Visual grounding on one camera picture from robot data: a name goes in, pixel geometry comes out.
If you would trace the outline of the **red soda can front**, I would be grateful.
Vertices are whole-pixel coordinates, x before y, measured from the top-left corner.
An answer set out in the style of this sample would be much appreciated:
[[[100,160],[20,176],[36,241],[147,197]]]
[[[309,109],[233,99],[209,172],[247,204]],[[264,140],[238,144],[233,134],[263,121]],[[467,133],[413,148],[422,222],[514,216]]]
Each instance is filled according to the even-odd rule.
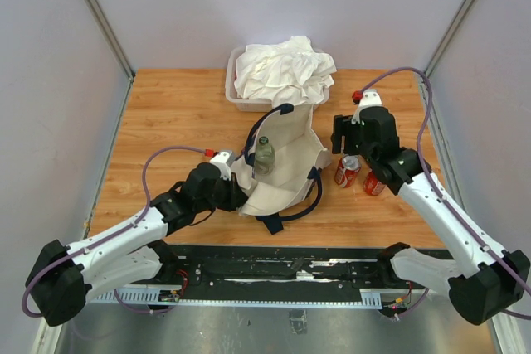
[[[361,162],[356,155],[343,155],[339,159],[334,181],[340,187],[351,187],[361,170]]]

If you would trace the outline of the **red soda can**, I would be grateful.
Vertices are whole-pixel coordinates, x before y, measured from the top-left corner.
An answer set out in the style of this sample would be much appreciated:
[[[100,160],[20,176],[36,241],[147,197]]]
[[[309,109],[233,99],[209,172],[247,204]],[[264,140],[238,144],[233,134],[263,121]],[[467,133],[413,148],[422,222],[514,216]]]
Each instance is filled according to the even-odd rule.
[[[369,196],[378,196],[385,189],[386,185],[378,180],[376,174],[371,170],[363,180],[363,190]]]
[[[361,170],[361,162],[356,155],[343,155],[339,159],[334,181],[340,187],[351,187]]]

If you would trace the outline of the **red soda can back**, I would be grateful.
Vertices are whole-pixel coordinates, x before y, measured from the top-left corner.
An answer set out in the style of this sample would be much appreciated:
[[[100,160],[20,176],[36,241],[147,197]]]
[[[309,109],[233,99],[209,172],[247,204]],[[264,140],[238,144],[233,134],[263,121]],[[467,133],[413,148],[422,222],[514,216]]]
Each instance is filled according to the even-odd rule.
[[[369,196],[378,196],[385,189],[386,185],[378,180],[376,174],[371,170],[363,180],[363,190]]]

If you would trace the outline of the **beige canvas tote bag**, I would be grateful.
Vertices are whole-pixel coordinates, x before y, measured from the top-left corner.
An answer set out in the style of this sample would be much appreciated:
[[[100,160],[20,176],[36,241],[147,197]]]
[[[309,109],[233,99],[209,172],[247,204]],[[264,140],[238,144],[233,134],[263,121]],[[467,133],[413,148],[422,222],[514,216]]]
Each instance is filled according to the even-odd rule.
[[[282,104],[252,126],[241,155],[232,164],[240,189],[247,195],[241,216],[264,223],[273,235],[283,224],[312,212],[323,193],[321,172],[332,162],[331,152],[312,128],[314,107]],[[256,169],[259,139],[266,137],[275,150],[273,170]]]

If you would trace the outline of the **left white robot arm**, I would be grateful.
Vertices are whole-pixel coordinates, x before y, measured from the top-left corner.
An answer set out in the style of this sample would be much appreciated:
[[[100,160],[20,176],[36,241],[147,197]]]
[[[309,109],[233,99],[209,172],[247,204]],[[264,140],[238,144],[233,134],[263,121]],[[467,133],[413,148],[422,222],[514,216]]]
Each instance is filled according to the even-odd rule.
[[[50,327],[75,317],[93,298],[140,280],[172,282],[178,264],[163,238],[193,224],[204,211],[235,211],[247,200],[236,175],[223,178],[217,166],[203,162],[185,181],[147,201],[126,221],[91,238],[63,245],[53,240],[42,247],[25,283],[25,300]]]

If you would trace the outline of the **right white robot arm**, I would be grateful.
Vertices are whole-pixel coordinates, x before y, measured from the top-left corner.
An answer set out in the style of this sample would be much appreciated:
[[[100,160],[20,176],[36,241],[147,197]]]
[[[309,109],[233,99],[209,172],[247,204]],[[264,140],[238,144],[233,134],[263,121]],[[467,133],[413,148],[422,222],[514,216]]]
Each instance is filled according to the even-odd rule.
[[[336,115],[333,153],[357,155],[393,195],[411,206],[451,254],[442,260],[396,243],[378,257],[376,277],[387,288],[402,281],[445,295],[469,323],[480,325],[518,302],[528,289],[529,258],[489,237],[448,195],[422,155],[401,146],[392,114],[369,106]]]

